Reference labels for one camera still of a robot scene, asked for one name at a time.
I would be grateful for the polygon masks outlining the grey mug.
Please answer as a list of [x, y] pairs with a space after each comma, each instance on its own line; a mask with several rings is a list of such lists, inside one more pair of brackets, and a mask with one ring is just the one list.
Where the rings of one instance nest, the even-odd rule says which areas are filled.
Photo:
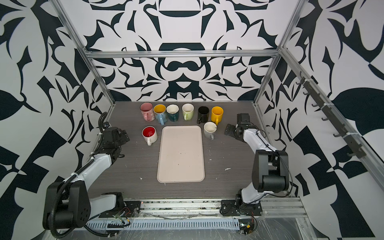
[[204, 124], [204, 135], [209, 140], [215, 139], [215, 132], [217, 130], [217, 125], [213, 122], [207, 122]]

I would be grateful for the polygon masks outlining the yellow mug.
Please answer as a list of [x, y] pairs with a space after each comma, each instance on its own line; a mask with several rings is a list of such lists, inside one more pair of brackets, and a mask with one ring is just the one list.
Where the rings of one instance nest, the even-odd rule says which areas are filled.
[[223, 108], [219, 106], [213, 107], [211, 112], [211, 121], [216, 125], [218, 125], [222, 121], [223, 114], [224, 114]]

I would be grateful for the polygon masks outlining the black mug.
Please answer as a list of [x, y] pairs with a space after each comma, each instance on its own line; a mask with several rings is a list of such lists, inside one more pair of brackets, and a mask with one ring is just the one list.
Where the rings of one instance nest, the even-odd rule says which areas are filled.
[[210, 109], [206, 106], [201, 106], [198, 108], [198, 119], [197, 119], [197, 124], [205, 124], [209, 121], [209, 114], [210, 114]]

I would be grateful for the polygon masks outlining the white mug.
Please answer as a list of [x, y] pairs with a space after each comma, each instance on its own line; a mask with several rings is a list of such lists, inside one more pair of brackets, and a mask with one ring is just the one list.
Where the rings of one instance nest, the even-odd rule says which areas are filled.
[[147, 126], [142, 130], [142, 136], [148, 146], [151, 146], [158, 140], [158, 134], [153, 126]]

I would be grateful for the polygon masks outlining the pink floral mug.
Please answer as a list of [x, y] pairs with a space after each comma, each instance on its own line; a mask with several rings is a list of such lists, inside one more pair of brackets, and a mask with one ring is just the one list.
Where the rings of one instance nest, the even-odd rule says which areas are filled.
[[140, 110], [145, 121], [152, 122], [155, 119], [153, 105], [151, 103], [141, 104]]

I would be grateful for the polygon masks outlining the light green mug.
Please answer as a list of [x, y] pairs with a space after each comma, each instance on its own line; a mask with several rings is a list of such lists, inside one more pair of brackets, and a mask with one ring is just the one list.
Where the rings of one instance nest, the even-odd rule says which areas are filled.
[[184, 104], [182, 106], [182, 111], [183, 111], [183, 117], [185, 121], [189, 121], [193, 118], [194, 115], [194, 106], [192, 104]]

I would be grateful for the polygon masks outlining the light blue mug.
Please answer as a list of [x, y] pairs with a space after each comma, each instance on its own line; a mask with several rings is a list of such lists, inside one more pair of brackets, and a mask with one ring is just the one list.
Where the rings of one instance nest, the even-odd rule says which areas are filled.
[[156, 120], [163, 126], [168, 121], [167, 108], [163, 104], [154, 107]]

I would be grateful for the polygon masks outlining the dark green mug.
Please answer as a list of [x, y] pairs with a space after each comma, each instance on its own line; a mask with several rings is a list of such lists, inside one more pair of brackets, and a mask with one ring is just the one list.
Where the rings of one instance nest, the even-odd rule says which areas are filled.
[[171, 122], [177, 122], [179, 120], [179, 115], [180, 115], [179, 110], [180, 110], [179, 106], [175, 104], [171, 104], [167, 106], [166, 108], [167, 116]]

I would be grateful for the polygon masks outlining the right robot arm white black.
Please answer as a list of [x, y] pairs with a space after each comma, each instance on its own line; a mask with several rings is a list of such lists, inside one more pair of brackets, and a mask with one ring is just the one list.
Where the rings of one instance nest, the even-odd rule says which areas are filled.
[[248, 144], [255, 154], [251, 183], [236, 196], [240, 206], [258, 204], [267, 195], [289, 193], [291, 174], [286, 152], [270, 145], [262, 131], [252, 125], [228, 124], [225, 135]]

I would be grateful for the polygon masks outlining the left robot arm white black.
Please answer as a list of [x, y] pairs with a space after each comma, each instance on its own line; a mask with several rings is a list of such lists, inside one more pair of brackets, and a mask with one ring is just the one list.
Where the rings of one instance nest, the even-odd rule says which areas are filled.
[[122, 193], [111, 192], [97, 198], [89, 198], [88, 190], [96, 179], [117, 159], [124, 157], [121, 146], [130, 139], [125, 130], [112, 127], [104, 112], [98, 119], [100, 140], [90, 160], [70, 177], [54, 182], [47, 188], [43, 227], [56, 239], [62, 239], [77, 228], [85, 228], [91, 234], [110, 238], [111, 234], [88, 227], [87, 222], [108, 211], [119, 212], [124, 208]]

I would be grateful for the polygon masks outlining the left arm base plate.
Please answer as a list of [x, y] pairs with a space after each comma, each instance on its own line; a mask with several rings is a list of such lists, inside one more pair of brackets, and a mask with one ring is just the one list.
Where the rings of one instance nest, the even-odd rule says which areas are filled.
[[141, 201], [125, 201], [122, 207], [103, 212], [99, 218], [114, 218], [117, 215], [121, 218], [131, 218], [140, 212], [141, 204]]

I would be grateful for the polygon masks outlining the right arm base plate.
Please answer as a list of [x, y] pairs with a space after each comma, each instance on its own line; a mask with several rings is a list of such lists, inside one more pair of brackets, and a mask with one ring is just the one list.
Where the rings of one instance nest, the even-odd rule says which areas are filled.
[[261, 216], [262, 215], [261, 204], [247, 205], [239, 204], [235, 200], [221, 200], [220, 214], [224, 217], [235, 216]]

